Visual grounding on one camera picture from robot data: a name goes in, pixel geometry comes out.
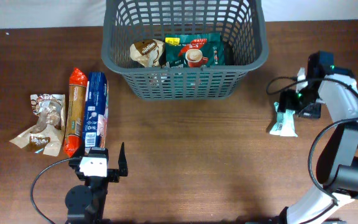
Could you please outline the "light teal snack wrapper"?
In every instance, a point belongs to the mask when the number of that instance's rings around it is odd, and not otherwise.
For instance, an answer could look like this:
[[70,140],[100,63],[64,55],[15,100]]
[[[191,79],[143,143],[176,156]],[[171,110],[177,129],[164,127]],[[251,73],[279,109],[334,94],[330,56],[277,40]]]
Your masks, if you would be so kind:
[[269,134],[282,137],[297,137],[295,132],[295,122],[293,115],[294,110],[285,110],[285,112],[278,111],[279,102],[274,103],[275,112],[277,114],[277,121],[272,126]]

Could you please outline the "blue pasta box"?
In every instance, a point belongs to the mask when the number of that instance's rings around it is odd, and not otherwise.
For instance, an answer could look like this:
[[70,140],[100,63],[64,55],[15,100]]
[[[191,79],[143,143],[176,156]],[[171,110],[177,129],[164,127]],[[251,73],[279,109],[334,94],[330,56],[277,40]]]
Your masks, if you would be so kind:
[[109,83],[103,72],[90,72],[86,87],[82,140],[86,152],[104,147],[108,123]]

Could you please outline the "beige Pantiere snack pouch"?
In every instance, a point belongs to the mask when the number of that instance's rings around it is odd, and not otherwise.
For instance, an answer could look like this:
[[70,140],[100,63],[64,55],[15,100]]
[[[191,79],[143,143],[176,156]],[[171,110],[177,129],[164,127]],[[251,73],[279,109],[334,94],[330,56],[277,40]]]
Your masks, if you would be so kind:
[[130,57],[145,68],[166,66],[165,42],[145,39],[130,46]]

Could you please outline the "grey plastic basket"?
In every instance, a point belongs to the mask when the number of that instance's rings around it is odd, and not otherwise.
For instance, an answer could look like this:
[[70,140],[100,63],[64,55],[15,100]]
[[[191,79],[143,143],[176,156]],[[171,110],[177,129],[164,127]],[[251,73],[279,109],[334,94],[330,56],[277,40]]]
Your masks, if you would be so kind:
[[145,100],[233,93],[269,54],[260,1],[107,1],[101,58]]

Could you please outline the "orange spaghetti packet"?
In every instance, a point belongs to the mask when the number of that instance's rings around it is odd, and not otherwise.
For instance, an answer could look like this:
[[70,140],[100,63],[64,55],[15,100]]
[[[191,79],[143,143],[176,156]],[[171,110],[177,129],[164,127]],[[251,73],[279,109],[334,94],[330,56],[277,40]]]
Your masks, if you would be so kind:
[[68,117],[63,144],[68,157],[72,157],[81,146],[87,82],[87,76],[79,68],[74,68],[69,79]]

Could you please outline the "green coffee bag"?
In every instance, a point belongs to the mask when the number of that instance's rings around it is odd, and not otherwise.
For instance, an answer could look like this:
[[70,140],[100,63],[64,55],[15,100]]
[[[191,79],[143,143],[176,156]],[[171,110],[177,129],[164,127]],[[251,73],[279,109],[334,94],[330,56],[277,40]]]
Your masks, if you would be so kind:
[[[165,36],[166,62],[170,68],[200,68],[225,65],[224,44],[220,33]],[[209,75],[196,77],[195,73],[187,76],[186,87],[194,91],[196,85],[201,92],[206,92]],[[183,73],[173,75],[175,92],[183,91]]]

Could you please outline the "brown foil snack pouch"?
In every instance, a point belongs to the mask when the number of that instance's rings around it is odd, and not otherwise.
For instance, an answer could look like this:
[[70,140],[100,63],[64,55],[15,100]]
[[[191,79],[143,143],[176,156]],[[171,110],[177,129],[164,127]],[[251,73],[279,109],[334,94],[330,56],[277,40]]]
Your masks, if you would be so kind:
[[27,152],[58,156],[65,134],[65,95],[33,94],[30,105],[36,124],[10,142]]

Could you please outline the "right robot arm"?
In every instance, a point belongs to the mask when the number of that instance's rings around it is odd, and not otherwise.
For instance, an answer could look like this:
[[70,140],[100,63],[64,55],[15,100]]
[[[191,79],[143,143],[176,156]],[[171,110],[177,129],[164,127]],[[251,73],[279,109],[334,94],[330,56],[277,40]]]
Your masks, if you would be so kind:
[[313,141],[308,154],[312,188],[285,207],[277,223],[324,223],[341,207],[358,200],[358,89],[353,72],[334,64],[334,55],[318,51],[308,57],[304,78],[278,90],[277,118],[288,113],[321,116],[326,105],[332,124]]

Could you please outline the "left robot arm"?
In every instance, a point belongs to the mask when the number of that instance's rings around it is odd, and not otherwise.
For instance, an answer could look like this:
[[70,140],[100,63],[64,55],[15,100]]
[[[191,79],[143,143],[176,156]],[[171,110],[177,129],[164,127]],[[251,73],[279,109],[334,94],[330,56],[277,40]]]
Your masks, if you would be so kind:
[[70,158],[69,166],[84,184],[71,188],[66,194],[67,223],[109,223],[110,219],[103,217],[108,185],[118,183],[129,173],[124,146],[121,144],[117,169],[108,167],[106,148],[92,147],[85,153],[82,147]]

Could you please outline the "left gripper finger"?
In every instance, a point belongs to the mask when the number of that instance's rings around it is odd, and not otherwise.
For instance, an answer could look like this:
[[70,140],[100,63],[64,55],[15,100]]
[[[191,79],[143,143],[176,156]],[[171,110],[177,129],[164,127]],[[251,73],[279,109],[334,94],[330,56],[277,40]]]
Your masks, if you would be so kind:
[[118,166],[119,166],[119,175],[121,177],[127,177],[129,174],[128,166],[127,166],[127,159],[125,155],[125,145],[124,142],[121,144],[120,152],[119,152],[119,159],[118,159]]
[[72,155],[72,157],[83,157],[85,155],[85,145],[82,144]]

